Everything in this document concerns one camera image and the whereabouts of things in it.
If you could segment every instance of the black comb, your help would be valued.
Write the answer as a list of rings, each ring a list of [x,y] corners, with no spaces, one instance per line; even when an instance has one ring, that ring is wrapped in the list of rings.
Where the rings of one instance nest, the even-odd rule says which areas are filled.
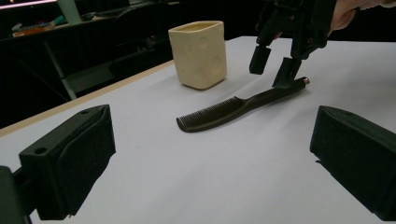
[[[300,77],[295,79],[287,89],[271,89],[248,99],[240,99],[235,96],[219,104],[177,118],[177,125],[181,131],[186,133],[197,133],[215,128],[244,115],[250,110],[300,91],[308,83],[309,79],[307,77]]]

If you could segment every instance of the beige cup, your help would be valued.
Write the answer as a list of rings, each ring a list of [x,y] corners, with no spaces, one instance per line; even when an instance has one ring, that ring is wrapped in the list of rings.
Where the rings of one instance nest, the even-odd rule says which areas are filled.
[[[204,90],[227,75],[222,21],[196,21],[168,31],[178,80]]]

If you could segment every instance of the comb teeth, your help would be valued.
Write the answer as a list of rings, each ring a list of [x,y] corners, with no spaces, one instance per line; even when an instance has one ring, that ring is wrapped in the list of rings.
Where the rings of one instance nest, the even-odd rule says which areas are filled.
[[[184,132],[198,132],[207,129],[213,124],[213,122],[218,123],[220,119],[226,118],[229,114],[233,113],[243,105],[243,100],[234,97],[208,108],[177,118],[177,124]]]

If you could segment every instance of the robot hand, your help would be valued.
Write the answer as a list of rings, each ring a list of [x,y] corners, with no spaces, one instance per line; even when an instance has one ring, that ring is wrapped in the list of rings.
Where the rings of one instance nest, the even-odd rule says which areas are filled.
[[[293,82],[302,60],[317,48],[327,44],[336,0],[275,0],[267,2],[260,15],[256,30],[258,46],[250,62],[251,74],[261,75],[271,50],[267,46],[280,33],[291,35],[290,56],[284,58],[273,87],[286,89]]]

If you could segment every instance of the black clamp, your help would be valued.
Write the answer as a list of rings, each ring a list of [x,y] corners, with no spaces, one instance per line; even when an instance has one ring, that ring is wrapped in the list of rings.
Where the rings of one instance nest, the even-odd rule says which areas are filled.
[[[80,111],[20,152],[17,171],[0,165],[0,223],[75,216],[114,153],[110,106]]]
[[[267,46],[279,34],[291,35],[290,56],[284,58],[273,87],[286,89],[293,82],[302,60],[317,48],[324,48],[330,32],[336,0],[275,0],[265,4],[256,29],[260,31],[250,62],[251,74],[261,75],[271,50]]]

